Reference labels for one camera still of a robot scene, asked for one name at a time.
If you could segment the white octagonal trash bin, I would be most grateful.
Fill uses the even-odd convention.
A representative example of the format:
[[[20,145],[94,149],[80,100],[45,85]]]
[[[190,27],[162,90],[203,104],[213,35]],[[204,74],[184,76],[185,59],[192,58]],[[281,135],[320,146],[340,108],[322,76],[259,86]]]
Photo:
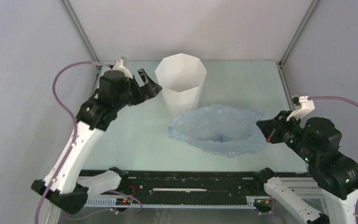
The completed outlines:
[[[199,58],[183,53],[165,57],[155,74],[172,116],[197,109],[207,74]]]

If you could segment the blue plastic trash bag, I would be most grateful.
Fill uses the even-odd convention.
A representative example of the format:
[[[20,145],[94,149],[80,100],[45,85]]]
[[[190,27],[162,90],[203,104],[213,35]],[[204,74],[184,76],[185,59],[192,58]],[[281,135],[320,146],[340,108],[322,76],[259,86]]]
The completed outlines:
[[[168,133],[210,154],[228,158],[255,154],[267,147],[256,125],[263,116],[264,110],[212,105],[178,115]]]

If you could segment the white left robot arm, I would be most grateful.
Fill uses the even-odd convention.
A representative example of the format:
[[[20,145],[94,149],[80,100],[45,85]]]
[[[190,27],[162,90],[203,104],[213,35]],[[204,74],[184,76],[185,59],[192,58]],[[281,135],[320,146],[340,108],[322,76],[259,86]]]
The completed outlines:
[[[126,172],[118,168],[82,180],[78,177],[93,146],[118,112],[152,99],[162,91],[144,69],[139,69],[138,74],[143,86],[119,70],[109,70],[100,77],[99,87],[74,117],[73,133],[57,163],[44,179],[32,183],[32,190],[69,214],[78,213],[89,199],[99,194],[110,190],[117,194],[127,192],[129,182],[122,177]]]

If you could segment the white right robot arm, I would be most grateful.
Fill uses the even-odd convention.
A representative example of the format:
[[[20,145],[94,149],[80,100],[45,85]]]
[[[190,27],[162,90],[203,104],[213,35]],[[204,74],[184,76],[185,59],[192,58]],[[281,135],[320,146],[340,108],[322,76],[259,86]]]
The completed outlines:
[[[308,166],[325,198],[329,214],[314,209],[293,191],[269,168],[254,174],[253,191],[268,194],[276,199],[292,216],[304,224],[353,224],[358,198],[358,164],[339,151],[342,134],[326,118],[312,117],[300,127],[300,119],[281,111],[256,125],[266,141],[284,143]]]

